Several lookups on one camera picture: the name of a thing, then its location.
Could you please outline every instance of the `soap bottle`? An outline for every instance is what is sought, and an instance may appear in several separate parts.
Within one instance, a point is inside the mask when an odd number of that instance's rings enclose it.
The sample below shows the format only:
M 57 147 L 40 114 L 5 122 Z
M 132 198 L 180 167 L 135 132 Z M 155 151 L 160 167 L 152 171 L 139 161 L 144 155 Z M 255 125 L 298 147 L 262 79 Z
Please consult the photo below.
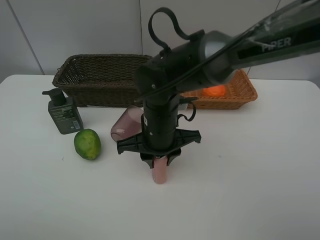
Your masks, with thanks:
M 60 88 L 43 91 L 42 95 L 49 95 L 51 98 L 48 112 L 61 134 L 71 134 L 84 129 L 72 97 L 65 97 Z

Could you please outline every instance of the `orange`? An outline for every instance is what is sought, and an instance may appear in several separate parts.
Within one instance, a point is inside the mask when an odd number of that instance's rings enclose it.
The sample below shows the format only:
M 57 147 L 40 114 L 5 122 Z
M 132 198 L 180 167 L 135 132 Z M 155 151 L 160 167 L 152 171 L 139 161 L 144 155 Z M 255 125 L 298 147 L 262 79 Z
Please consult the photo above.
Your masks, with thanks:
M 208 97 L 223 97 L 226 94 L 226 86 L 212 86 L 203 89 L 203 95 Z

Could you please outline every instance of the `orange wicker basket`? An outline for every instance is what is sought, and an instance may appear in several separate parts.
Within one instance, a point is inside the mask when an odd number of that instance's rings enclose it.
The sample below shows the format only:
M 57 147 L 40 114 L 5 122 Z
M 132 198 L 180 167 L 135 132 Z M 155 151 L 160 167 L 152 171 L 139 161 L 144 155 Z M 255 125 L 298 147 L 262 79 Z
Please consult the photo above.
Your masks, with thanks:
M 251 84 L 247 74 L 242 69 L 236 71 L 233 79 L 226 84 L 226 94 L 223 97 L 203 96 L 203 90 L 185 92 L 184 97 L 198 97 L 194 101 L 197 109 L 235 110 L 242 105 L 257 99 L 258 94 Z

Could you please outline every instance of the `brown wicker basket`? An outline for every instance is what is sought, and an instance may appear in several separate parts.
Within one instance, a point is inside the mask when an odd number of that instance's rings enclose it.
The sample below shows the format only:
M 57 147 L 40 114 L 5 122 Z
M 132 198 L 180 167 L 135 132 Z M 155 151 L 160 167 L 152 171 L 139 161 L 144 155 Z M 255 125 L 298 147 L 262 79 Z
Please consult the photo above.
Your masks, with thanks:
M 247 74 L 242 69 L 237 70 L 233 79 L 226 85 L 224 97 L 203 96 L 203 90 L 190 91 L 182 94 L 185 97 L 198 97 L 194 101 L 197 109 L 235 110 L 242 105 L 257 99 L 258 94 L 251 84 Z
M 134 102 L 139 97 L 134 74 L 149 59 L 134 54 L 74 55 L 58 69 L 52 84 L 73 97 L 78 107 L 141 107 Z

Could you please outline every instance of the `table surface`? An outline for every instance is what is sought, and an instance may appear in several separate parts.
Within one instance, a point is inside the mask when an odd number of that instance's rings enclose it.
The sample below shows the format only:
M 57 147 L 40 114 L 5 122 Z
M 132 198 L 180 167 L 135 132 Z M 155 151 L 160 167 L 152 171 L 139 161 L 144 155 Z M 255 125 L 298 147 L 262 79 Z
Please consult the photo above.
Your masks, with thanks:
M 200 130 L 157 185 L 137 153 L 118 155 L 110 129 L 124 109 L 79 108 L 102 142 L 80 158 L 75 133 L 47 112 L 53 76 L 0 84 L 0 238 L 4 240 L 320 239 L 320 90 L 252 80 L 239 110 L 199 110 Z

